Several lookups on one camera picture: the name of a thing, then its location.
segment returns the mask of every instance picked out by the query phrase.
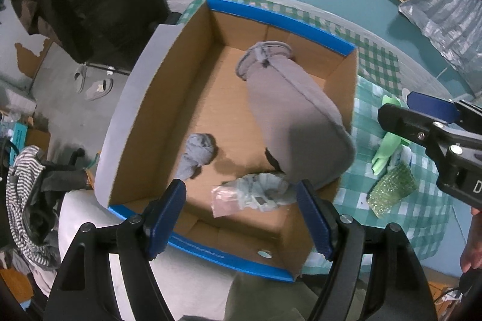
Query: green sponge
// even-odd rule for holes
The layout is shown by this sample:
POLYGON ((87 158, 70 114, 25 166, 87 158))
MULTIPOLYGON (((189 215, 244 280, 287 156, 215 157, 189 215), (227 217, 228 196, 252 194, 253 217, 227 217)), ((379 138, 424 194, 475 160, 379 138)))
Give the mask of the green sponge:
POLYGON ((373 187, 367 202, 378 218, 417 189, 415 178, 405 162, 385 174, 373 187))

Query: gray striped towel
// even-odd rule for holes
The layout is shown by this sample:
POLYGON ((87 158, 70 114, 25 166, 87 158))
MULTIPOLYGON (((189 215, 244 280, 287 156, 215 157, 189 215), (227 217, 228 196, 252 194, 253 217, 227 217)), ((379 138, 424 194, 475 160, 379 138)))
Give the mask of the gray striped towel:
POLYGON ((15 163, 8 170, 5 199, 11 236, 15 244, 32 263, 50 270, 59 266, 58 248, 47 243, 41 246, 34 244, 28 237, 22 221, 28 197, 45 169, 37 158, 41 155, 42 151, 34 145, 20 151, 15 163))

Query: small plastic bag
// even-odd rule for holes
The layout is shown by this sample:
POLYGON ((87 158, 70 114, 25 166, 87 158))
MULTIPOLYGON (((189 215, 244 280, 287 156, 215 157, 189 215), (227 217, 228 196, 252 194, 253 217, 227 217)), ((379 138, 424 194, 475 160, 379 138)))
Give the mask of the small plastic bag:
POLYGON ((248 174, 217 186, 211 191, 213 216, 225 217, 246 207, 266 212, 295 203, 295 188, 283 177, 279 173, 248 174))

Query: human hand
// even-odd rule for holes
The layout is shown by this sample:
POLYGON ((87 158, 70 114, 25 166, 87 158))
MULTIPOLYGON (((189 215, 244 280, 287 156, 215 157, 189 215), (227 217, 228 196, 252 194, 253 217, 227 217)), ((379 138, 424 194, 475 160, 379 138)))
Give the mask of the human hand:
POLYGON ((475 208, 471 210, 472 223, 468 231, 468 240, 460 257, 462 272, 482 265, 482 213, 475 208))

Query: green cloth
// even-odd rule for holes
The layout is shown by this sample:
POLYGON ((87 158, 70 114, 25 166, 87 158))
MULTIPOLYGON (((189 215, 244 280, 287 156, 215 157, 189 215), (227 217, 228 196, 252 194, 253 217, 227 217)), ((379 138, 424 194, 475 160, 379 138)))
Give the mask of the green cloth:
POLYGON ((368 205, 378 218, 417 189, 414 176, 405 162, 385 174, 367 197, 368 205))
MULTIPOLYGON (((382 218, 374 214, 366 200, 367 194, 380 179, 373 175, 371 161, 386 133, 377 120, 382 97, 402 96, 397 56, 357 32, 293 7, 266 0, 231 1, 250 4, 302 20, 358 47, 359 77, 351 124, 351 136, 357 153, 355 162, 341 177, 340 188, 333 204, 340 214, 347 213, 362 225, 385 227, 390 222, 400 224, 420 260, 433 256, 443 239, 452 199, 437 189, 437 168, 425 155, 422 146, 414 143, 410 145, 413 153, 410 169, 418 184, 417 191, 394 205, 382 218)), ((204 2, 205 0, 194 0, 178 23, 186 23, 204 2)), ((371 256, 366 255, 362 264, 370 265, 371 256)), ((326 274, 330 266, 331 263, 313 249, 303 266, 302 273, 326 274)))
MULTIPOLYGON (((382 106, 385 104, 397 105, 399 107, 402 106, 402 102, 398 98, 390 97, 388 95, 384 95, 382 98, 382 106)), ((400 144, 409 145, 410 141, 390 132, 385 134, 377 153, 372 159, 372 170, 374 175, 379 175, 383 171, 387 163, 389 163, 390 157, 400 144)))

